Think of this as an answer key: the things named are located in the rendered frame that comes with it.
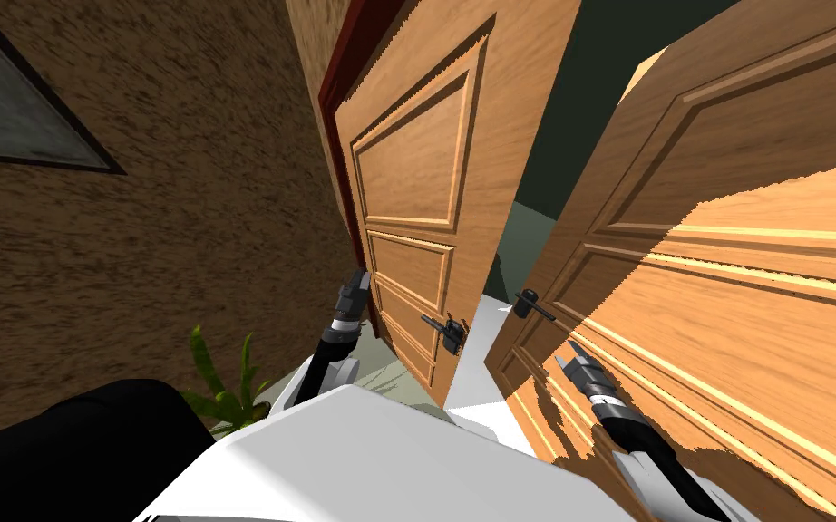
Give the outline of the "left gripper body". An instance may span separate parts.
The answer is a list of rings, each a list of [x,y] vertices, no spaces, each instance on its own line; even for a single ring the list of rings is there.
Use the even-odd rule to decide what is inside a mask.
[[[357,268],[347,285],[340,288],[335,306],[334,322],[339,324],[360,324],[370,297],[371,273],[366,268]]]

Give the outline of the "green potted plant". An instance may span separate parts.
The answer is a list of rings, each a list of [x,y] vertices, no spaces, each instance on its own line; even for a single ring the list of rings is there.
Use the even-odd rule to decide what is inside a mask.
[[[212,435],[227,436],[235,431],[243,430],[243,428],[264,420],[271,412],[272,405],[270,402],[255,403],[256,397],[267,388],[269,381],[260,383],[257,390],[252,391],[252,384],[258,367],[251,365],[251,336],[252,333],[249,333],[243,339],[238,389],[236,392],[232,392],[226,389],[223,381],[218,376],[200,327],[196,325],[190,333],[190,355],[199,375],[208,385],[212,398],[200,396],[191,390],[181,391],[180,396],[199,417],[209,417],[224,423],[223,426],[212,430],[210,432]]]

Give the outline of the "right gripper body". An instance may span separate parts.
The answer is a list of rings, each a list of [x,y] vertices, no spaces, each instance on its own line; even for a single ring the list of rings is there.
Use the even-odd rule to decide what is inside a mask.
[[[588,356],[577,356],[562,364],[564,375],[578,392],[593,404],[620,405],[617,389],[604,373],[601,364]]]

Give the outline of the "dark framed grey picture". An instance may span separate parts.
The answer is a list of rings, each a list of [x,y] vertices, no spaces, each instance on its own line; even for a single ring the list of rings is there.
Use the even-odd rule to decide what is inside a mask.
[[[1,31],[0,162],[124,172]]]

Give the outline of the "wooden panelled door leaf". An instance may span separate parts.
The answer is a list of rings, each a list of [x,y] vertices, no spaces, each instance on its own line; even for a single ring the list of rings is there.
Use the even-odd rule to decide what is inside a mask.
[[[836,522],[836,0],[736,0],[637,64],[486,366],[536,455],[655,522],[580,346],[762,522]]]
[[[379,323],[443,405],[582,0],[406,0],[335,111]]]

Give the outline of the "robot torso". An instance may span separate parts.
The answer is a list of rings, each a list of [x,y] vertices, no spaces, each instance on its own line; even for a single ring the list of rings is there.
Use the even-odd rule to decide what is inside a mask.
[[[588,479],[355,385],[215,442],[135,522],[636,522]]]

